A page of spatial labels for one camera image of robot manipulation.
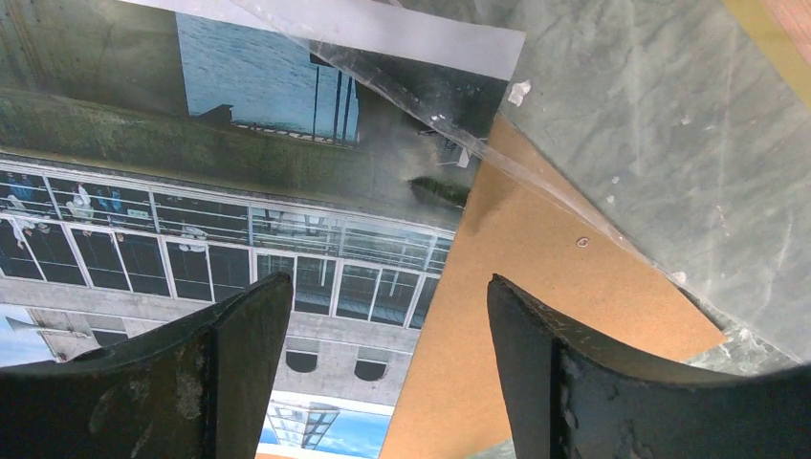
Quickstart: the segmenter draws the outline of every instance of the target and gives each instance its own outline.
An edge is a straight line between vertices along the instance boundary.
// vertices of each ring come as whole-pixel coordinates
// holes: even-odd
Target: glass window
[[[37,175],[0,171],[0,205],[36,217],[56,217],[45,181]]]
[[[450,252],[450,244],[453,241],[443,237],[437,238],[436,245],[431,253],[431,258],[428,261],[427,272],[434,274],[441,274],[445,269],[445,262],[448,260],[448,253]]]
[[[335,261],[300,256],[296,267],[296,304],[301,313],[329,315]]]
[[[318,366],[318,355],[287,351],[284,361],[291,370],[297,373],[312,373]]]
[[[252,208],[253,244],[280,251],[337,255],[340,227],[334,218]]]
[[[106,232],[81,229],[74,229],[73,235],[93,285],[104,289],[129,291],[116,250],[115,236]]]
[[[168,242],[166,248],[178,296],[211,301],[206,246]]]
[[[0,268],[10,277],[42,280],[22,234],[10,221],[0,220]]]
[[[368,320],[379,274],[380,270],[345,265],[340,279],[337,316]]]
[[[71,246],[60,225],[31,224],[28,244],[45,278],[51,282],[85,285]]]
[[[169,296],[158,240],[134,234],[119,233],[116,236],[132,290],[141,294]]]
[[[379,363],[376,361],[356,361],[355,376],[364,381],[378,381],[383,378],[385,368],[385,363]]]
[[[49,179],[49,183],[63,218],[155,232],[146,191],[62,179]]]
[[[418,280],[420,276],[417,274],[383,270],[372,321],[402,326],[406,322]]]
[[[259,278],[274,273],[285,273],[293,278],[293,266],[296,260],[290,256],[258,255],[256,256],[256,270]]]
[[[248,243],[248,208],[155,193],[161,232]]]
[[[422,270],[431,238],[414,231],[350,223],[346,227],[340,256]]]
[[[229,247],[208,246],[214,301],[236,295],[251,285],[248,251]]]
[[[417,306],[414,308],[414,315],[411,317],[411,323],[408,328],[421,330],[423,323],[426,321],[428,314],[428,306],[436,293],[436,286],[439,284],[439,279],[433,277],[426,277],[423,283],[423,290],[420,292],[420,297],[417,298]]]
[[[125,333],[102,332],[100,330],[93,330],[93,338],[99,343],[99,346],[112,346],[113,344],[122,342],[127,339]]]

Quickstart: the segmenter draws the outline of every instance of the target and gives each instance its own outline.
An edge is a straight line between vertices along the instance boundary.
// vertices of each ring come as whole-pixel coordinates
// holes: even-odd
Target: black metal bracket
[[[740,378],[661,359],[498,275],[488,312],[518,459],[811,457],[811,366]]]
[[[276,274],[72,361],[0,369],[0,457],[255,457],[292,300]]]

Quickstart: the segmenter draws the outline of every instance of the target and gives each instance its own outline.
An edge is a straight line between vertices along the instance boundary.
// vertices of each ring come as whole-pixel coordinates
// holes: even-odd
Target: brown cardboard
[[[491,145],[588,206],[504,120]],[[577,246],[588,237],[587,247]],[[683,360],[724,336],[665,278],[544,193],[483,164],[392,418],[382,459],[460,458],[510,437],[486,309],[493,273],[650,353]]]

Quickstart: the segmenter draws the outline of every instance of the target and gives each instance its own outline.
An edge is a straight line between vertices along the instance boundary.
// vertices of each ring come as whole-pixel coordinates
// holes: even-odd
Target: building
[[[0,302],[78,332],[41,332],[55,358],[282,271],[296,299],[274,389],[395,404],[451,231],[104,170],[0,161]]]

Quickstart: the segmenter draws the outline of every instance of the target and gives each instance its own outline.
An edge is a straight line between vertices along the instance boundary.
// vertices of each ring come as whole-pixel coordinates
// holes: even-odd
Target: gray concrete
[[[88,316],[122,317],[130,338],[207,306],[203,302],[7,278],[0,279],[0,303],[26,307],[39,325],[88,334]],[[393,406],[419,335],[417,330],[293,312],[287,336],[318,340],[318,366],[312,373],[297,373],[284,364],[282,356],[274,389]],[[46,332],[42,336],[55,356],[61,354],[68,360],[99,347],[92,335],[78,338]],[[366,382],[354,375],[362,346],[390,351],[386,372],[379,381]]]
[[[0,2],[0,85],[188,113],[174,13],[116,0]]]

